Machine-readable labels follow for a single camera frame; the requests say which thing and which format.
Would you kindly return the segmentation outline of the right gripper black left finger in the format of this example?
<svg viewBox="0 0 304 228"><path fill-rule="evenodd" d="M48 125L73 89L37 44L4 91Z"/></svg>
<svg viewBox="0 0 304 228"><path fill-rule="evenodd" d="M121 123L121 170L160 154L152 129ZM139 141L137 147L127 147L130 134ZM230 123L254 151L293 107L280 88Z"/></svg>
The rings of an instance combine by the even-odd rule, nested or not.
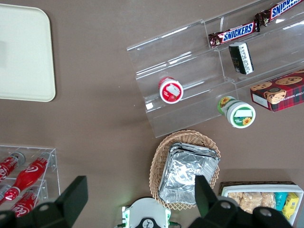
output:
<svg viewBox="0 0 304 228"><path fill-rule="evenodd" d="M0 212L2 228L71 228L88 201L86 176L77 176L64 192L54 201L35 207L23 217L14 212Z"/></svg>

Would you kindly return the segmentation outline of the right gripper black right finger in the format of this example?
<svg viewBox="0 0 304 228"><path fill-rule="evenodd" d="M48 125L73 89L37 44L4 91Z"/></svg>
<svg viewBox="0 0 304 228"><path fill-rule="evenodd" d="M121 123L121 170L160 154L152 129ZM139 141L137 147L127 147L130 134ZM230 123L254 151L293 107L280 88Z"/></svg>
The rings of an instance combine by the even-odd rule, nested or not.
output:
<svg viewBox="0 0 304 228"><path fill-rule="evenodd" d="M258 207L253 213L243 211L231 198L218 199L204 176L195 177L195 200L200 216L191 228L291 228L277 210Z"/></svg>

